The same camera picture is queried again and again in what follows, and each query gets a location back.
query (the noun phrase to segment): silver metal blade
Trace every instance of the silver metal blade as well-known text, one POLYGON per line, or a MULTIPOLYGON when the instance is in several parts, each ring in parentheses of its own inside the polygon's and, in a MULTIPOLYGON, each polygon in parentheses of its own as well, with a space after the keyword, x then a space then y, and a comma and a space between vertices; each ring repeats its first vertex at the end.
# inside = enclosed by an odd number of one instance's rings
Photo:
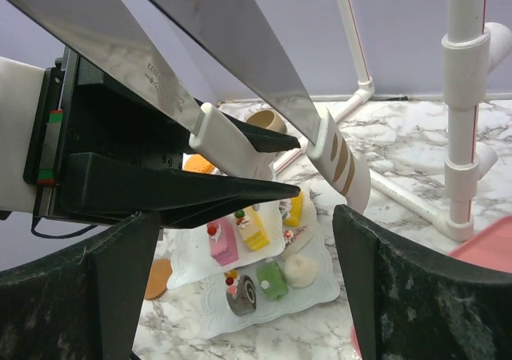
POLYGON ((194 132, 203 112, 122 0, 8 0, 149 104, 194 132))
POLYGON ((312 142, 320 117, 255 0, 151 0, 312 142))

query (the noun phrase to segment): beige cup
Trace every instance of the beige cup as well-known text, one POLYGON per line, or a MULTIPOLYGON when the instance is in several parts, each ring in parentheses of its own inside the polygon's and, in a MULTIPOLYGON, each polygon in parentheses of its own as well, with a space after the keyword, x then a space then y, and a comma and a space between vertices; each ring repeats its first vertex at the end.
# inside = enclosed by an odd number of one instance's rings
POLYGON ((281 116, 273 110, 260 110, 249 116, 246 123, 252 126, 273 130, 281 134, 286 134, 287 132, 285 122, 282 120, 281 116))

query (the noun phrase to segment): pastry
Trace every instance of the pastry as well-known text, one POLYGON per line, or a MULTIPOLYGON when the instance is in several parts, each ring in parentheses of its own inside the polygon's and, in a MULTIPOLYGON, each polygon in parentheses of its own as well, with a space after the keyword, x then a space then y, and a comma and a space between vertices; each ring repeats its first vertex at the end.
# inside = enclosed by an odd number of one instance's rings
POLYGON ((206 224, 210 255, 221 266, 227 266, 238 260, 237 241, 233 225, 227 218, 220 218, 206 224))
POLYGON ((292 254, 285 261, 285 279, 293 288, 306 288, 317 278, 317 263, 302 254, 292 254))
POLYGON ((256 269, 256 277, 269 300, 281 300, 288 293, 285 275, 272 258, 267 259, 256 269))
POLYGON ((284 230, 282 233, 285 238, 285 249, 281 257, 286 260, 292 254, 299 252, 313 238, 314 229, 308 226, 300 226, 284 230))
POLYGON ((155 260, 151 265, 150 276, 147 279, 144 299, 154 300, 162 296, 167 291, 167 280, 169 280, 172 273, 169 259, 155 260))
POLYGON ((286 198, 279 202, 282 223, 285 226, 299 226, 301 223, 302 200, 304 194, 301 191, 296 198, 286 198))
POLYGON ((252 251, 260 250, 270 243, 269 236, 263 227, 262 220, 258 212, 252 206, 248 206, 243 210, 237 210, 234 213, 238 232, 242 240, 252 251))
POLYGON ((231 310, 237 316, 252 314, 256 310, 256 289, 249 276, 238 275, 236 270, 225 274, 226 297, 231 310))
POLYGON ((183 170, 198 174, 211 174, 214 172, 215 166, 200 154, 193 154, 186 160, 183 170))

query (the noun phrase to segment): white round pastry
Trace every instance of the white round pastry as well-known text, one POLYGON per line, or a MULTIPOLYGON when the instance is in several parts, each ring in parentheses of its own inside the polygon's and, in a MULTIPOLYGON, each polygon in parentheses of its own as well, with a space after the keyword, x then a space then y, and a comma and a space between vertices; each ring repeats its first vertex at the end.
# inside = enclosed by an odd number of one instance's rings
POLYGON ((284 274, 286 282, 293 288, 306 288, 317 277, 317 263, 307 256, 292 254, 285 261, 284 274))

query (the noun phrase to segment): green cake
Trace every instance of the green cake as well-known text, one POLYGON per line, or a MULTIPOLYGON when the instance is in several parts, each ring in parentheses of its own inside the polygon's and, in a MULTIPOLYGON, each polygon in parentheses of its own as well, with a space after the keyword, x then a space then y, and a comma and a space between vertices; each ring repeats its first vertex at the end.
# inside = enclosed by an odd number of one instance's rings
POLYGON ((263 294, 269 300, 281 300, 288 293, 285 275, 273 259, 267 259, 256 269, 256 277, 263 294))

